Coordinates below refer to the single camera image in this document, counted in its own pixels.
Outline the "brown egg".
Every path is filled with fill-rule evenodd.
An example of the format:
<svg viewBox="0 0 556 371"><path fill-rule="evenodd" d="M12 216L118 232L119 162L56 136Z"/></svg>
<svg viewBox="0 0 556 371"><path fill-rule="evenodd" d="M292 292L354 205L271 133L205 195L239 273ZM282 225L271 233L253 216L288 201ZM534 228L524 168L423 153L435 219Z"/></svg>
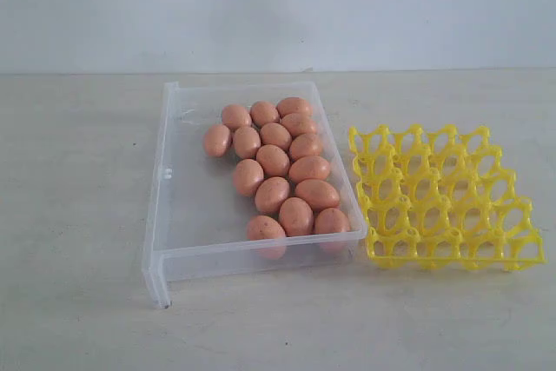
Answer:
<svg viewBox="0 0 556 371"><path fill-rule="evenodd" d="M261 146L255 156L266 177L286 177L290 168L290 160L286 152L273 144Z"/></svg>
<svg viewBox="0 0 556 371"><path fill-rule="evenodd" d="M316 235L343 234L350 230L348 217L338 208L322 210L314 220L314 233ZM346 242L344 239L333 242L321 242L321 249L328 254L336 254L343 250Z"/></svg>
<svg viewBox="0 0 556 371"><path fill-rule="evenodd" d="M281 205L278 219L288 237L313 233L313 210L299 197L290 197Z"/></svg>
<svg viewBox="0 0 556 371"><path fill-rule="evenodd" d="M299 113L306 116L313 114L313 108L306 99L302 97L286 97L276 104L276 109L281 118L292 113Z"/></svg>
<svg viewBox="0 0 556 371"><path fill-rule="evenodd" d="M236 164L232 177L238 194L252 196L264 181L264 171L256 160L243 159Z"/></svg>
<svg viewBox="0 0 556 371"><path fill-rule="evenodd" d="M288 172L289 180L299 183L307 179L326 180L330 174L329 162L321 156L304 156L295 161Z"/></svg>
<svg viewBox="0 0 556 371"><path fill-rule="evenodd" d="M255 207L258 212L272 215L289 198L289 182L279 176L266 179L255 193Z"/></svg>
<svg viewBox="0 0 556 371"><path fill-rule="evenodd" d="M250 115L255 126L261 128L267 123L278 123L280 114L277 108L267 101L258 101L250 108Z"/></svg>
<svg viewBox="0 0 556 371"><path fill-rule="evenodd" d="M215 124L208 128L203 137L203 149L207 156L222 157L232 142L230 129L223 124Z"/></svg>
<svg viewBox="0 0 556 371"><path fill-rule="evenodd" d="M239 104L225 106L222 109L221 119L222 123L231 131L236 131L244 126L250 126L252 123L249 111Z"/></svg>
<svg viewBox="0 0 556 371"><path fill-rule="evenodd" d="M316 212L338 208L340 194L329 182L320 179L306 179L295 186L295 196L304 200Z"/></svg>
<svg viewBox="0 0 556 371"><path fill-rule="evenodd" d="M247 226L247 238L250 241L260 240L284 240L286 233L278 221L267 215L254 216ZM269 260L278 260L284 256L286 247L283 244L275 244L269 248L259 248L257 253Z"/></svg>

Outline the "yellow plastic egg tray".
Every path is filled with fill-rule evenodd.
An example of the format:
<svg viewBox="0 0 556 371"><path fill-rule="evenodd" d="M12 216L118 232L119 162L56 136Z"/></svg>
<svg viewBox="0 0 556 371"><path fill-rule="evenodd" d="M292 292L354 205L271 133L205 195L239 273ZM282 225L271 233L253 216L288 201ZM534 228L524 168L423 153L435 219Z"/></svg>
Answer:
<svg viewBox="0 0 556 371"><path fill-rule="evenodd" d="M348 143L365 250L380 268L515 271L545 263L533 202L517 194L516 173L503 167L488 127L426 132L415 124L394 133L381 125L367 134L352 127Z"/></svg>

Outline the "brown egg third row right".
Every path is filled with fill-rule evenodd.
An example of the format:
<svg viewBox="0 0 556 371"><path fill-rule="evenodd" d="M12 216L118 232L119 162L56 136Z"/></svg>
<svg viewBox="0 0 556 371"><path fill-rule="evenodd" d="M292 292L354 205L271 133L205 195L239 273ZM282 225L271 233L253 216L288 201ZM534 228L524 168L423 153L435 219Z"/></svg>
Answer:
<svg viewBox="0 0 556 371"><path fill-rule="evenodd" d="M295 162L305 156L319 156L322 150L320 136L315 133L305 133L291 142L288 153L291 160Z"/></svg>

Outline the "brown egg second row middle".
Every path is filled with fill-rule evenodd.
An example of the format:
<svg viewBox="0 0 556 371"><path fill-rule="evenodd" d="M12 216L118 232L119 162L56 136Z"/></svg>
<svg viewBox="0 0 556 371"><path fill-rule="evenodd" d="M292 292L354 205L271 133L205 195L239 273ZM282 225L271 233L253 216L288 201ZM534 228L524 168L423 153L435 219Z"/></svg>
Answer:
<svg viewBox="0 0 556 371"><path fill-rule="evenodd" d="M280 123L266 123L260 129L261 142L270 144L288 151L292 142L292 136Z"/></svg>

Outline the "brown egg second row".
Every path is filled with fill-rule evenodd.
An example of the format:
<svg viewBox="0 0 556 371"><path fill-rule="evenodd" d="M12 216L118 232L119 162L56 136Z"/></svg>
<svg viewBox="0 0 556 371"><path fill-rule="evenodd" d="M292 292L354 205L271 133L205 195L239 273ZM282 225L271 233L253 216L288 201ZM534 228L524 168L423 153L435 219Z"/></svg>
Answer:
<svg viewBox="0 0 556 371"><path fill-rule="evenodd" d="M266 123L260 129L261 142L270 144L288 151L292 142L292 136L280 123Z"/></svg>
<svg viewBox="0 0 556 371"><path fill-rule="evenodd" d="M281 125L289 132L292 137L303 134L316 134L318 132L316 122L308 115L303 113L290 113L281 119Z"/></svg>
<svg viewBox="0 0 556 371"><path fill-rule="evenodd" d="M235 153L241 159L255 157L261 147L261 138L258 131L251 126L242 126L237 129L233 136Z"/></svg>

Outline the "brown egg second row left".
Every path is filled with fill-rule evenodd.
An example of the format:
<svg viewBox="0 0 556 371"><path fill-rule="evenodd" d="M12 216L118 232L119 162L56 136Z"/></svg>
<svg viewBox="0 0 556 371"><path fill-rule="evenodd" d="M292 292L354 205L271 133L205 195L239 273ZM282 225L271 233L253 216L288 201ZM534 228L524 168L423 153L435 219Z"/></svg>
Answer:
<svg viewBox="0 0 556 371"><path fill-rule="evenodd" d="M241 159L255 157L261 147L261 138L258 131L251 126L242 126L237 129L233 136L235 153Z"/></svg>

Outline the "brown egg second row right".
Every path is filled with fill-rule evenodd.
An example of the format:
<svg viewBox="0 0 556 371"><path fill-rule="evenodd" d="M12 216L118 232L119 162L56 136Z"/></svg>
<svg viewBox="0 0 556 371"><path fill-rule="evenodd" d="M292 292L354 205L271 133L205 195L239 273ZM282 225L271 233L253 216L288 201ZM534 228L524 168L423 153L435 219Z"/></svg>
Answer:
<svg viewBox="0 0 556 371"><path fill-rule="evenodd" d="M281 125L289 132L292 137L303 134L316 134L318 132L316 122L308 115L303 113L290 113L281 119Z"/></svg>

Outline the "clear plastic tray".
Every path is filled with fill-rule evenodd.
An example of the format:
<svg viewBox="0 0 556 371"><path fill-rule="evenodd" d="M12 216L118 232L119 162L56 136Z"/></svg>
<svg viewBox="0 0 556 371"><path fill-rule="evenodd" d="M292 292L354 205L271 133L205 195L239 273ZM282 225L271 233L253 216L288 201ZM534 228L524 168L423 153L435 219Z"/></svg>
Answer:
<svg viewBox="0 0 556 371"><path fill-rule="evenodd" d="M323 156L331 164L329 181L340 194L340 209L351 229L342 234L250 241L247 224L256 209L232 184L235 153L209 157L202 139L212 124L220 122L221 111L229 104L248 107L289 96L301 97L312 107ZM144 280L157 307L170 306L171 282L349 262L366 236L367 223L314 83L192 88L165 83L142 258Z"/></svg>

